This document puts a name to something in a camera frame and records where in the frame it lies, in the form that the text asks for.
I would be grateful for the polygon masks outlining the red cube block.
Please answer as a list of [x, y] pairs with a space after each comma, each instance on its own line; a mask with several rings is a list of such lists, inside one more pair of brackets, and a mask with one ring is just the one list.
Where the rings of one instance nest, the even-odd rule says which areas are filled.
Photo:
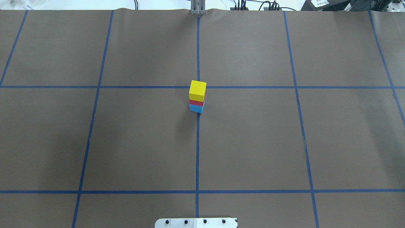
[[194, 106], [200, 106], [203, 107], [205, 103], [205, 99], [204, 101], [197, 101], [197, 100], [189, 100], [189, 105], [194, 105]]

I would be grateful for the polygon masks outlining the blue cube block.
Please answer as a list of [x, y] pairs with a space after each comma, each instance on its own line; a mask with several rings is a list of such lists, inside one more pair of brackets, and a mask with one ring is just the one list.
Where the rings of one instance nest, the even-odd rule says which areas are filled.
[[189, 110], [201, 114], [203, 113], [204, 106], [189, 104]]

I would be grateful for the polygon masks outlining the aluminium frame post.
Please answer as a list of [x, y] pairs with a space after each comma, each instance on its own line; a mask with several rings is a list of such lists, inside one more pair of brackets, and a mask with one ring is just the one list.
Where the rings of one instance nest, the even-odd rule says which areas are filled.
[[205, 0], [191, 0], [190, 1], [190, 14], [191, 15], [205, 15], [206, 14], [206, 1]]

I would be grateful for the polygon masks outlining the yellow cube block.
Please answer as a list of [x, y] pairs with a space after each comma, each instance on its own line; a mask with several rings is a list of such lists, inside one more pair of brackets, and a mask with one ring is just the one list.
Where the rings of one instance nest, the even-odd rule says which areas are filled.
[[204, 102], [206, 95], [207, 83], [192, 80], [189, 89], [189, 100]]

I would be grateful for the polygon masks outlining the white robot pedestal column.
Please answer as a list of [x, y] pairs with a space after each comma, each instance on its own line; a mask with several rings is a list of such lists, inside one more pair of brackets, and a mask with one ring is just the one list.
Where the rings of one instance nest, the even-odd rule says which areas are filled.
[[237, 228], [237, 218], [161, 218], [155, 228]]

